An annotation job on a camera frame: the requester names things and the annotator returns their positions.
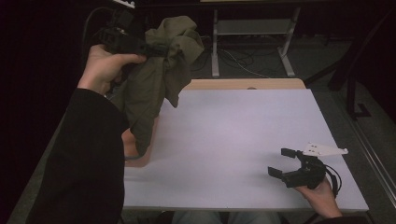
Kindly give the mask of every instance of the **dark background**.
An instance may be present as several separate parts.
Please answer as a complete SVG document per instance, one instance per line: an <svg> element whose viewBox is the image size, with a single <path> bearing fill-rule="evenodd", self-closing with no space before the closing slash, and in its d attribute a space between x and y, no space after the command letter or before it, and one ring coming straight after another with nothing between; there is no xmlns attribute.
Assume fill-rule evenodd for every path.
<svg viewBox="0 0 396 224"><path fill-rule="evenodd" d="M135 1L140 6L177 1ZM296 36L332 35L363 39L393 1L341 1L328 7L302 8ZM115 7L109 1L0 1L1 24L1 141L0 223L7 222L27 181L47 147L82 73L81 38L84 21L96 7ZM222 9L223 19L283 17L280 6ZM146 29L163 18L188 15L201 35L211 35L211 8L136 11ZM374 98L396 120L395 13L377 32L352 74L358 74ZM92 23L88 34L100 27Z"/></svg>

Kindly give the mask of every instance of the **white table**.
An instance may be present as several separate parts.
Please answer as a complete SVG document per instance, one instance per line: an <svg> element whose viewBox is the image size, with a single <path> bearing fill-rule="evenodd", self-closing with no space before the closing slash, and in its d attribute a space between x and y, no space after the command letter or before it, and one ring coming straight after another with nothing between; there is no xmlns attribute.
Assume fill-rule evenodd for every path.
<svg viewBox="0 0 396 224"><path fill-rule="evenodd" d="M188 90L179 96L178 108L163 104L150 162L125 168L126 208L310 208L297 191L267 174L268 166L300 168L297 159L280 155L282 147L336 147L310 90ZM343 158L320 159L343 179L340 208L368 210Z"/></svg>

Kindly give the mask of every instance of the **floor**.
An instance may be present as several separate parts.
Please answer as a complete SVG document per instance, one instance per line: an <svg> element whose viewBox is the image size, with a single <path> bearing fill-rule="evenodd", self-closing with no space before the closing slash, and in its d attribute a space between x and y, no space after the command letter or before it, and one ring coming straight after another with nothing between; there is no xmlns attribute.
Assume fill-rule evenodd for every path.
<svg viewBox="0 0 396 224"><path fill-rule="evenodd" d="M207 50L191 66L192 78L213 78L210 39L203 37L203 40ZM218 51L219 78L288 78L277 55L277 48L282 41L282 36L221 38ZM348 41L334 41L326 46L325 41L323 36L302 36L292 40L288 57L297 78L304 80L312 77L339 60L350 46ZM394 198L389 198L389 195L394 189L392 180L396 177L396 166L393 164L396 155L392 153L392 149L396 146L395 123L359 83L356 103L364 104L371 117L352 120L345 110L346 87L340 91L329 91L327 84L331 76L332 73L309 84L307 88L314 93L337 146L348 148L349 154L345 155L344 159L370 208L367 213L346 215L365 216L370 223L394 223L396 203ZM378 158L376 163L368 160L372 157ZM154 223L155 217L160 213L125 210L120 223ZM298 224L304 223L313 213L282 213L282 215L290 224Z"/></svg>

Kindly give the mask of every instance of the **green cloth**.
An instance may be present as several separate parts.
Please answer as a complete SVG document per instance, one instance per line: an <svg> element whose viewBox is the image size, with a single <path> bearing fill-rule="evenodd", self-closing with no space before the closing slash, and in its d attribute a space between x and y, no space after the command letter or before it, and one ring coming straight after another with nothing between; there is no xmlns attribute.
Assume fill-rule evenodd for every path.
<svg viewBox="0 0 396 224"><path fill-rule="evenodd" d="M154 119L163 99L177 107L178 94L191 82L190 64L204 51L195 28L194 21L180 16L164 19L158 29L146 31L146 42L167 46L167 56L149 57L137 65L111 99L129 121L139 156L146 153L150 144Z"/></svg>

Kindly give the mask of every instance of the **black jacket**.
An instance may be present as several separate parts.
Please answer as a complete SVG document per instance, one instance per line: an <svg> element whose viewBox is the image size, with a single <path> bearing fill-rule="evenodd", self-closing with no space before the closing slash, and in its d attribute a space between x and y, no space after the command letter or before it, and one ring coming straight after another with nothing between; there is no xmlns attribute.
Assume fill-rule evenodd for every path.
<svg viewBox="0 0 396 224"><path fill-rule="evenodd" d="M127 128L105 97L75 90L26 223L117 223L124 200L121 134ZM319 223L367 221L339 217Z"/></svg>

